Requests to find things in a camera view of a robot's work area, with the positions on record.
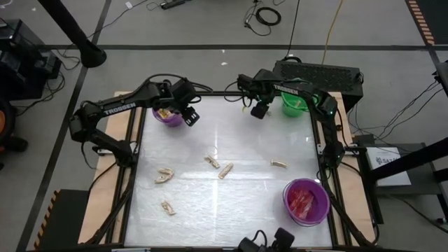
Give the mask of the black perforated computer case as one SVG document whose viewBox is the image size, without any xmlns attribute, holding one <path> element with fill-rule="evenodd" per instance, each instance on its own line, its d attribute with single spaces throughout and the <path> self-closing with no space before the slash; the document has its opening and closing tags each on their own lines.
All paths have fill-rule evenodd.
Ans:
<svg viewBox="0 0 448 252">
<path fill-rule="evenodd" d="M 363 97 L 364 75 L 359 68 L 277 61 L 273 72 L 284 79 L 305 79 L 327 92 L 340 92 L 346 111 Z"/>
</svg>

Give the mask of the black equipment cart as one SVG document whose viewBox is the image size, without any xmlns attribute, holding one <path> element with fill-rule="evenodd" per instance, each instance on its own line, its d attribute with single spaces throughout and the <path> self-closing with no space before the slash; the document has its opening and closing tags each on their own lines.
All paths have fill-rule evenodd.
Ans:
<svg viewBox="0 0 448 252">
<path fill-rule="evenodd" d="M 47 81 L 58 77 L 62 61 L 20 19 L 0 18 L 0 97 L 38 99 Z"/>
</svg>

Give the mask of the purple halloween bucket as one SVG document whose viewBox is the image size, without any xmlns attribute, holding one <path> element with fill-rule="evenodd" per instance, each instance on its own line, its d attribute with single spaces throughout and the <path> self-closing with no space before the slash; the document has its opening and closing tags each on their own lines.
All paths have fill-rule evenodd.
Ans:
<svg viewBox="0 0 448 252">
<path fill-rule="evenodd" d="M 171 111 L 170 111 L 172 113 L 172 117 L 171 118 L 169 118 L 167 120 L 161 119 L 161 117 L 157 114 L 157 111 L 159 109 L 154 109 L 153 108 L 152 109 L 152 113 L 153 113 L 154 118 L 156 120 L 158 120 L 159 122 L 161 122 L 162 124 L 164 124 L 164 125 L 166 125 L 168 127 L 178 127 L 179 125 L 181 125 L 183 123 L 183 119 L 182 119 L 181 115 L 177 114 L 175 112 L 171 112 Z"/>
<path fill-rule="evenodd" d="M 299 219 L 290 208 L 292 200 L 292 192 L 296 190 L 306 190 L 314 196 L 312 208 L 308 213 L 306 219 Z M 321 223 L 328 215 L 330 208 L 330 200 L 325 189 L 320 183 L 309 178 L 298 178 L 291 181 L 283 189 L 283 203 L 288 212 L 288 215 L 298 224 L 304 227 L 312 227 Z"/>
</svg>

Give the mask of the black pole stand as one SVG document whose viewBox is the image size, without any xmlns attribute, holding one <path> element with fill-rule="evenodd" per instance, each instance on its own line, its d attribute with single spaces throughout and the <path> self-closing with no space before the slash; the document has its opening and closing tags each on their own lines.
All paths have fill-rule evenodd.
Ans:
<svg viewBox="0 0 448 252">
<path fill-rule="evenodd" d="M 80 52 L 81 64 L 84 67 L 98 67 L 106 61 L 106 53 L 87 38 L 77 21 L 60 0 L 38 0 L 38 2 L 77 47 Z"/>
</svg>

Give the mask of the black mat orange striped edge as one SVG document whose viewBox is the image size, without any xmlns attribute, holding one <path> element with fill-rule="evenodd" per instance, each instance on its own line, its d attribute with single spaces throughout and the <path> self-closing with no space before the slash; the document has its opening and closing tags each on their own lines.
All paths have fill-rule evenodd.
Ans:
<svg viewBox="0 0 448 252">
<path fill-rule="evenodd" d="M 88 202 L 86 190 L 55 190 L 34 241 L 35 250 L 75 247 Z"/>
<path fill-rule="evenodd" d="M 448 46 L 448 0 L 405 0 L 423 40 L 430 46 Z"/>
</svg>

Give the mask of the black stand beam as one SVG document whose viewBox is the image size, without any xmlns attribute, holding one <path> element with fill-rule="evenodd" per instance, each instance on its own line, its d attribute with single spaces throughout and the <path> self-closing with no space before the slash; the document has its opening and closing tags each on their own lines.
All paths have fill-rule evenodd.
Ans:
<svg viewBox="0 0 448 252">
<path fill-rule="evenodd" d="M 385 179 L 446 156 L 448 156 L 448 137 L 372 170 L 370 179 L 372 181 Z"/>
</svg>

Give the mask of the green Frankenstein bucket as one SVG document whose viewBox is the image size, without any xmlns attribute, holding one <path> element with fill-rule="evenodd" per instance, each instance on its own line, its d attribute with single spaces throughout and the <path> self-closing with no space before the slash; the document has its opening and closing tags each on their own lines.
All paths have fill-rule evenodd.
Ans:
<svg viewBox="0 0 448 252">
<path fill-rule="evenodd" d="M 292 118 L 308 113 L 319 103 L 319 96 L 314 92 L 314 84 L 308 80 L 295 78 L 280 84 L 283 113 Z M 297 100 L 301 101 L 299 108 L 295 108 Z"/>
</svg>

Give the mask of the black power strip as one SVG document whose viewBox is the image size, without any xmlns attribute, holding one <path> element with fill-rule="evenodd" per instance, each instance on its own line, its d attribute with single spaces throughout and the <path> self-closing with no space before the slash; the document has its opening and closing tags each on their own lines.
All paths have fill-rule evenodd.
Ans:
<svg viewBox="0 0 448 252">
<path fill-rule="evenodd" d="M 183 4 L 185 4 L 187 1 L 190 1 L 190 0 L 164 0 L 164 1 L 160 4 L 160 7 L 161 7 L 162 10 L 165 11 L 165 10 L 168 10 L 168 9 L 171 9 L 171 8 L 174 8 L 174 7 L 183 5 Z"/>
</svg>

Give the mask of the orange black machine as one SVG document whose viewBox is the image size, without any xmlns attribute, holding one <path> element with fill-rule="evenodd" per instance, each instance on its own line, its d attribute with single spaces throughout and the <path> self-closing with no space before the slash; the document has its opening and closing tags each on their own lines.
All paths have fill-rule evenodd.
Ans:
<svg viewBox="0 0 448 252">
<path fill-rule="evenodd" d="M 15 108 L 0 97 L 0 153 L 4 151 L 25 152 L 28 141 L 14 135 Z"/>
</svg>

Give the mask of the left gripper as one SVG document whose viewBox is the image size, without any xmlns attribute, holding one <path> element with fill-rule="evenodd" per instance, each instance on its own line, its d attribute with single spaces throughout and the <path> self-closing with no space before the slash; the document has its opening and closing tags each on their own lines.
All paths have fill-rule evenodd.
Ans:
<svg viewBox="0 0 448 252">
<path fill-rule="evenodd" d="M 175 84 L 170 87 L 170 91 L 178 104 L 188 104 L 197 96 L 193 84 L 185 78 L 181 78 L 175 82 Z M 200 116 L 191 106 L 185 108 L 182 114 L 185 114 L 183 119 L 189 127 L 192 127 L 200 119 Z"/>
</svg>

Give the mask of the black table frame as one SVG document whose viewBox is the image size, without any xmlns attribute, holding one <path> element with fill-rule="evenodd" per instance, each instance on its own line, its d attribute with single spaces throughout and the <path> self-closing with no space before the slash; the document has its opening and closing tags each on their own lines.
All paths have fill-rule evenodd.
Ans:
<svg viewBox="0 0 448 252">
<path fill-rule="evenodd" d="M 194 99 L 194 100 L 192 100 L 191 101 L 191 103 L 190 103 L 190 106 L 192 106 L 193 104 L 196 104 L 196 103 L 198 103 L 198 102 L 200 102 L 200 99 L 203 97 L 203 96 L 215 96 L 217 93 L 215 92 L 215 91 L 213 91 L 210 87 L 207 87 L 207 86 L 205 86 L 205 85 L 202 85 L 202 84 L 199 84 L 199 83 L 194 83 L 194 82 L 192 82 L 192 81 L 190 81 L 192 84 L 193 84 L 193 86 L 195 87 L 195 90 L 196 90 L 196 92 L 197 92 L 197 97 Z M 133 167 L 136 163 L 137 163 L 137 155 L 136 155 L 136 153 L 134 152 L 134 156 L 135 156 L 135 163 L 133 164 L 133 165 L 131 165 L 131 166 L 129 166 L 129 167 Z M 318 163 L 319 163 L 319 165 L 320 165 L 320 167 L 319 167 L 319 170 L 322 172 L 322 171 L 324 171 L 324 169 L 326 169 L 326 168 L 329 168 L 329 169 L 336 169 L 337 167 L 326 167 L 324 164 L 322 164 L 321 163 L 321 160 L 320 160 L 320 154 L 319 154 L 319 156 L 318 156 Z"/>
</svg>

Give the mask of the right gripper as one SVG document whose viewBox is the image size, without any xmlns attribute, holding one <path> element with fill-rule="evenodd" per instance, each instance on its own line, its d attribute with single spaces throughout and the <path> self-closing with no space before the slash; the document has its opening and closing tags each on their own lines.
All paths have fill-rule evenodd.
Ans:
<svg viewBox="0 0 448 252">
<path fill-rule="evenodd" d="M 276 96 L 276 91 L 274 90 L 272 84 L 267 81 L 253 80 L 253 82 L 257 85 L 257 90 L 250 93 L 242 92 L 242 96 L 250 100 L 254 99 L 258 102 L 252 108 L 251 115 L 262 120 L 269 109 L 268 104 L 272 103 Z"/>
</svg>

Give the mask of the wooden side board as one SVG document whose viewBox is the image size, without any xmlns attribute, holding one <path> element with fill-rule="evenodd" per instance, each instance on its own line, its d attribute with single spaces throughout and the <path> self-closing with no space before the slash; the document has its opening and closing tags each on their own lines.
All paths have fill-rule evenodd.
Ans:
<svg viewBox="0 0 448 252">
<path fill-rule="evenodd" d="M 137 138 L 141 109 L 125 111 L 103 119 L 105 133 L 117 140 L 134 141 Z M 125 190 L 129 168 L 120 168 L 112 154 L 99 156 L 95 183 L 89 191 L 87 207 L 80 229 L 78 243 L 85 244 L 102 226 Z"/>
<path fill-rule="evenodd" d="M 353 143 L 352 134 L 342 94 L 332 92 L 331 95 L 338 102 L 339 112 L 335 116 L 336 123 L 342 126 L 342 131 L 337 133 L 338 140 L 344 146 L 351 145 Z M 375 240 L 375 229 L 372 224 L 363 181 L 358 175 L 358 170 L 358 160 L 353 156 L 353 153 L 349 152 L 343 157 L 342 164 L 332 173 L 329 184 L 332 192 L 338 197 L 339 203 L 343 205 L 355 226 L 368 241 L 372 242 Z"/>
</svg>

